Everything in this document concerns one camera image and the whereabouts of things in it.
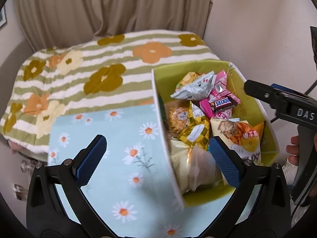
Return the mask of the person's right hand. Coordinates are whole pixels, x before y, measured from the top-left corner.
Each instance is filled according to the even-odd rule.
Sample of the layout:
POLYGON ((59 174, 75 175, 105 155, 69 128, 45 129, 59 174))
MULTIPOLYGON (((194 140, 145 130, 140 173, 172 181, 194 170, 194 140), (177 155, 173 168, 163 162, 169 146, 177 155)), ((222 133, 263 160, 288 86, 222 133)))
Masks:
POLYGON ((299 136, 293 136, 291 144, 286 146, 286 152, 289 153, 288 161, 290 164, 298 166, 299 164, 299 136))

